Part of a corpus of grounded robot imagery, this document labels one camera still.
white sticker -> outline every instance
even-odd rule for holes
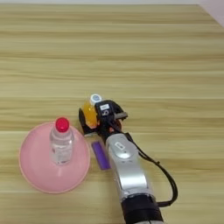
[[[109,105],[108,104],[101,105],[101,110],[104,110],[104,109],[109,109]]]
[[[125,150],[125,146],[121,144],[120,142],[116,142],[115,146],[121,151]]]

bottle label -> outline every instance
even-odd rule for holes
[[[52,149],[52,158],[58,165],[63,165],[69,162],[73,154],[72,149]]]

black cylinder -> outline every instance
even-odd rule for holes
[[[122,202],[122,211],[126,224],[163,221],[157,202],[149,195],[136,195],[125,199]]]

plastic water bottle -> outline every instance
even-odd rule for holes
[[[68,163],[74,152],[74,133],[65,117],[59,118],[50,134],[52,160],[57,165]]]
[[[84,116],[86,118],[87,126],[90,129],[94,129],[97,126],[97,119],[96,119],[96,112],[95,112],[95,104],[97,102],[101,102],[102,97],[98,94],[92,94],[90,96],[90,99],[85,102],[83,105],[82,111],[84,113]]]

red bottle cap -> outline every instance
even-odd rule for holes
[[[69,129],[69,121],[65,117],[60,117],[55,123],[56,130],[64,133]]]

